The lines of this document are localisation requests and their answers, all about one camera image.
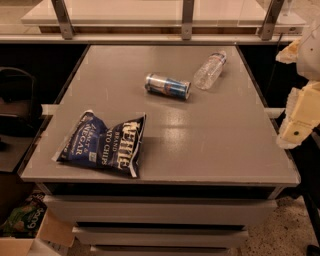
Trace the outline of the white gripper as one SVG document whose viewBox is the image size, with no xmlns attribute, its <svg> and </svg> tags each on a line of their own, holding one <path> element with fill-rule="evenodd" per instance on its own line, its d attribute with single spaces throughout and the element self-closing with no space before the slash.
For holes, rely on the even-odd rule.
<svg viewBox="0 0 320 256">
<path fill-rule="evenodd" d="M 300 39 L 294 40 L 276 55 L 284 64 L 297 62 Z M 293 149 L 320 124 L 320 82 L 309 81 L 302 89 L 292 88 L 288 95 L 285 118 L 276 143 L 280 148 Z"/>
</svg>

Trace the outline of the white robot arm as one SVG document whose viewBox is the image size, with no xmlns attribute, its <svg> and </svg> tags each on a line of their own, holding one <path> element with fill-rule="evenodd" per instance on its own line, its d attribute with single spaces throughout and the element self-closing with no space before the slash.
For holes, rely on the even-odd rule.
<svg viewBox="0 0 320 256">
<path fill-rule="evenodd" d="M 297 73 L 308 80 L 301 89 L 291 89 L 276 140 L 279 147 L 293 149 L 320 124 L 320 17 L 303 30 L 300 39 L 280 51 L 276 60 L 295 63 Z"/>
</svg>

